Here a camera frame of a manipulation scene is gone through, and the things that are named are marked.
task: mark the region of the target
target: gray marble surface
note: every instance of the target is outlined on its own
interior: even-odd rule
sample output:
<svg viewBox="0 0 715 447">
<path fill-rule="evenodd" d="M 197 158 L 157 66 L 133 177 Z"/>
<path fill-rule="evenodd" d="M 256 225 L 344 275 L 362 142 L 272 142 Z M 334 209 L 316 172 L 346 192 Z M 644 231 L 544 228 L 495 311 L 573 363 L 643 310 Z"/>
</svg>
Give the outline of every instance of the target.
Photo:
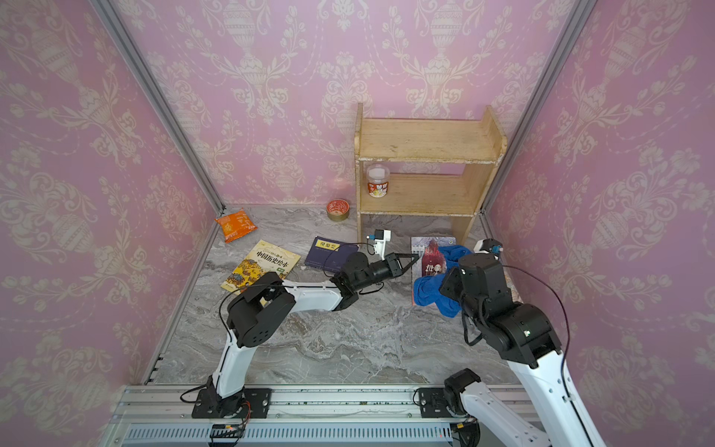
<svg viewBox="0 0 715 447">
<path fill-rule="evenodd" d="M 332 222 L 322 208 L 245 210 L 259 229 L 230 244 L 219 231 L 155 383 L 203 383 L 216 368 L 225 342 L 217 310 L 226 292 L 219 284 L 259 240 L 301 255 L 287 276 L 293 281 L 325 280 L 321 270 L 303 265 L 315 236 L 355 240 L 354 216 Z M 376 227 L 393 232 L 387 252 L 410 252 L 410 236 L 450 235 L 446 217 L 374 216 L 364 221 L 364 231 Z M 468 246 L 482 237 L 483 229 L 475 228 Z M 442 383 L 467 367 L 487 383 L 518 383 L 492 348 L 464 343 L 459 318 L 442 316 L 434 305 L 413 305 L 411 279 L 408 272 L 385 281 L 380 292 L 362 296 L 347 310 L 289 315 L 259 347 L 247 383 Z"/>
</svg>

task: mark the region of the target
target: wall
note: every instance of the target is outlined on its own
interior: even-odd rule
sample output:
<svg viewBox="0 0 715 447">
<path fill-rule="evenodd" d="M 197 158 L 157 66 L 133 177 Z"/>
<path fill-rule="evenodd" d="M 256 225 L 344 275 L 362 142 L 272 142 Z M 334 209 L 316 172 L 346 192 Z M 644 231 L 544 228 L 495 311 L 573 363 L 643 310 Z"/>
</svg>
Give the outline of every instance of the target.
<svg viewBox="0 0 715 447">
<path fill-rule="evenodd" d="M 0 44 L 0 436 L 93 446 L 215 214 L 89 3 L 0 3 Z"/>
<path fill-rule="evenodd" d="M 352 200 L 358 102 L 511 134 L 573 3 L 113 1 L 228 203 Z"/>
<path fill-rule="evenodd" d="M 715 444 L 714 16 L 598 2 L 490 215 L 612 446 Z"/>
</svg>

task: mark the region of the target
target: snack bag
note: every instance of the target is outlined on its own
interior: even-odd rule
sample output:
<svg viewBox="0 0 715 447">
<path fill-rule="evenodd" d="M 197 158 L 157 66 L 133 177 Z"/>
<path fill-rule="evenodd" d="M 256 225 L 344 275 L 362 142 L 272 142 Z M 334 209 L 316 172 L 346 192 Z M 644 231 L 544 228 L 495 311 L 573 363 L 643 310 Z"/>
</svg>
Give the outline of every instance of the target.
<svg viewBox="0 0 715 447">
<path fill-rule="evenodd" d="M 235 212 L 231 215 L 219 217 L 216 219 L 224 230 L 224 236 L 226 237 L 226 243 L 232 242 L 239 237 L 244 237 L 258 227 L 253 225 L 251 219 L 248 217 L 246 212 L 241 208 L 239 212 Z"/>
</svg>

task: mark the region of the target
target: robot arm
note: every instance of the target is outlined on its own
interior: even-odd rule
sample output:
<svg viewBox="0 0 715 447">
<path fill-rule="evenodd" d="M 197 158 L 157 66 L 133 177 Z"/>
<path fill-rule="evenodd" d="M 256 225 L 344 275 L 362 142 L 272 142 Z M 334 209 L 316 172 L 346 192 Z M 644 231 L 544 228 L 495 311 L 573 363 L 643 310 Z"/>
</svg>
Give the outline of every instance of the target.
<svg viewBox="0 0 715 447">
<path fill-rule="evenodd" d="M 403 265 L 400 260 L 405 258 L 410 261 Z M 347 309 L 358 300 L 362 289 L 402 276 L 418 258 L 414 254 L 390 253 L 384 260 L 370 264 L 365 254 L 356 252 L 338 274 L 322 283 L 294 283 L 282 280 L 275 272 L 263 275 L 228 304 L 223 354 L 207 380 L 206 390 L 199 394 L 197 406 L 211 408 L 209 413 L 215 417 L 237 415 L 245 402 L 246 372 L 257 347 L 290 313 Z"/>
<path fill-rule="evenodd" d="M 551 322 L 536 306 L 512 301 L 498 260 L 501 244 L 484 240 L 476 250 L 459 259 L 459 267 L 450 270 L 440 292 L 460 303 L 487 344 L 507 361 L 548 435 L 493 396 L 469 369 L 445 381 L 450 410 L 476 417 L 509 447 L 604 447 L 562 363 L 561 342 Z"/>
</svg>

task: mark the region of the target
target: book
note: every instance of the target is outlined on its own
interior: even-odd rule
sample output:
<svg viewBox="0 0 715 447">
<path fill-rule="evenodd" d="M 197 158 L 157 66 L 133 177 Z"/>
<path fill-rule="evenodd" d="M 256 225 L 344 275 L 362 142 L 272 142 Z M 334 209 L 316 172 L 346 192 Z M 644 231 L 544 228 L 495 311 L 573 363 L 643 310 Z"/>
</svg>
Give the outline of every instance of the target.
<svg viewBox="0 0 715 447">
<path fill-rule="evenodd" d="M 300 255 L 260 240 L 221 284 L 221 288 L 229 292 L 236 292 L 241 287 L 255 283 L 258 278 L 268 272 L 276 272 L 282 279 L 285 279 L 299 259 Z"/>
<path fill-rule="evenodd" d="M 305 264 L 308 267 L 315 267 L 326 272 L 340 272 L 348 255 L 358 251 L 356 244 L 348 244 L 339 240 L 327 239 L 317 236 L 310 246 L 308 256 L 305 257 Z"/>
<path fill-rule="evenodd" d="M 420 259 L 412 266 L 413 286 L 419 277 L 447 273 L 447 260 L 438 248 L 449 245 L 457 245 L 457 238 L 451 236 L 412 238 L 412 253 L 417 253 L 420 256 Z"/>
</svg>

